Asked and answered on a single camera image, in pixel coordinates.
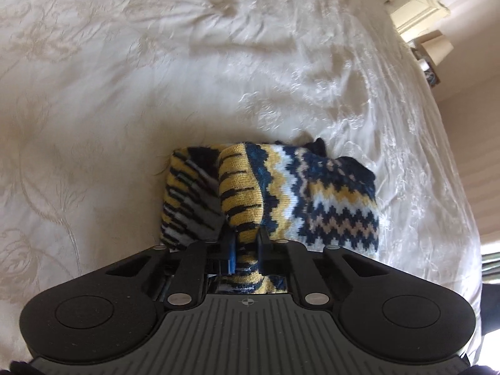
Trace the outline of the navy yellow patterned knit sweater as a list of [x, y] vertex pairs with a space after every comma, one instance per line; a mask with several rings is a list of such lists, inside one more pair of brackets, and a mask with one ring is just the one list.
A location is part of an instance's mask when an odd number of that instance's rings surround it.
[[169, 157], [160, 239], [173, 252], [214, 243], [224, 226], [236, 236], [236, 266], [216, 282], [221, 294], [286, 291], [278, 274], [258, 268], [256, 242], [325, 246], [374, 257], [379, 248], [375, 175], [351, 157], [330, 158], [321, 139], [301, 147], [281, 142], [184, 147]]

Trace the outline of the cream embroidered bedspread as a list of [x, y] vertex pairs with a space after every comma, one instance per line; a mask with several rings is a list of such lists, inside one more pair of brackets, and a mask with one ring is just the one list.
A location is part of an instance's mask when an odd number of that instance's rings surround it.
[[173, 150], [318, 137], [375, 174], [381, 260], [478, 308], [472, 212], [379, 0], [1, 0], [1, 364], [34, 295], [158, 241]]

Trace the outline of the beige right table lamp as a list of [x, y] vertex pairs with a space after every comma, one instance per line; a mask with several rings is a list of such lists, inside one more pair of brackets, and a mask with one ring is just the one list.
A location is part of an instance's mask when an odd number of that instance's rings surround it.
[[435, 65], [440, 64], [444, 58], [453, 50], [453, 45], [444, 35], [433, 37], [421, 43], [427, 56]]

